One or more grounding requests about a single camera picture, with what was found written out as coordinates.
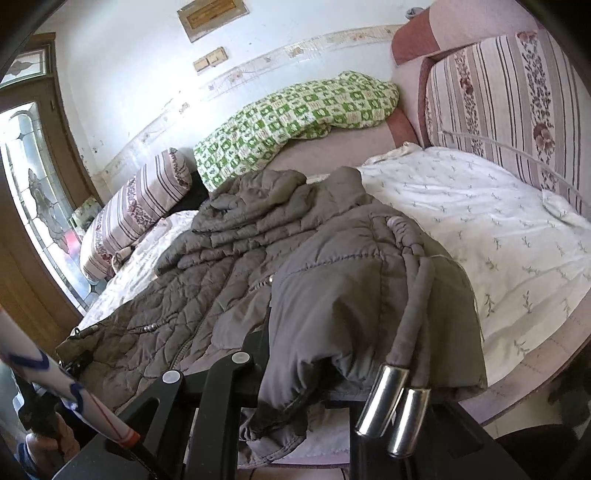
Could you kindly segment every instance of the blue sleeve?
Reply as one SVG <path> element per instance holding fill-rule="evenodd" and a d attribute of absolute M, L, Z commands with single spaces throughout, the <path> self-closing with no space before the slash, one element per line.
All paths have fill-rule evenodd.
<path fill-rule="evenodd" d="M 27 475 L 31 478 L 31 480 L 39 480 L 37 466 L 31 456 L 29 455 L 29 451 L 24 443 L 19 443 L 17 446 L 17 454 L 15 455 L 17 458 L 18 463 L 26 471 Z"/>

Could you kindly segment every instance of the stained glass window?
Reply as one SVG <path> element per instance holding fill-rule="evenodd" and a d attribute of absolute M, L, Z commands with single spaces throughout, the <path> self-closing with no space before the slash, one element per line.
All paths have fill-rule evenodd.
<path fill-rule="evenodd" d="M 82 239 L 69 224 L 72 207 L 51 162 L 35 102 L 0 113 L 0 154 L 25 230 L 66 296 L 85 314 L 106 282 L 80 270 Z"/>
<path fill-rule="evenodd" d="M 6 75 L 0 82 L 0 88 L 47 73 L 47 52 L 45 49 L 28 51 L 20 54 L 12 62 Z"/>

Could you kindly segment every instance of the chrome tube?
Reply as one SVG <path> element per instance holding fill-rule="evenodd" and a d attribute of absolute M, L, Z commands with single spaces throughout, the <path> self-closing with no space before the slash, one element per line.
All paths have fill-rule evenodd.
<path fill-rule="evenodd" d="M 406 368 L 382 364 L 355 426 L 357 435 L 379 438 L 384 434 L 402 396 L 407 378 Z"/>
<path fill-rule="evenodd" d="M 394 431 L 387 447 L 389 455 L 404 458 L 413 454 L 430 396 L 431 390 L 426 388 L 405 389 L 404 400 L 396 412 Z"/>

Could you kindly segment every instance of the blue stripe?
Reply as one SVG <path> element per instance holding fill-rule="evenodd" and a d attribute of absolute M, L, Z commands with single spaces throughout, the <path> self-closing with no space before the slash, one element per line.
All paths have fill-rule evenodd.
<path fill-rule="evenodd" d="M 41 354 L 41 360 L 9 353 L 8 361 L 17 367 L 27 367 L 33 370 L 49 370 L 49 357 L 42 350 L 39 350 L 39 353 Z"/>

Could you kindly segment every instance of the hand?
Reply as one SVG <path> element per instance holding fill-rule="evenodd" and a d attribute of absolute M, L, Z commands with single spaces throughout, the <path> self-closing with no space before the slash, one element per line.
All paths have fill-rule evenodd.
<path fill-rule="evenodd" d="M 74 432 L 66 425 L 59 413 L 56 413 L 56 415 L 57 430 L 60 434 L 59 442 L 36 433 L 29 433 L 25 439 L 31 460 L 35 462 L 40 473 L 49 477 L 56 473 L 56 467 L 49 458 L 52 452 L 57 452 L 58 448 L 61 449 L 64 454 L 64 463 L 66 463 L 80 451 L 80 445 L 74 438 Z"/>

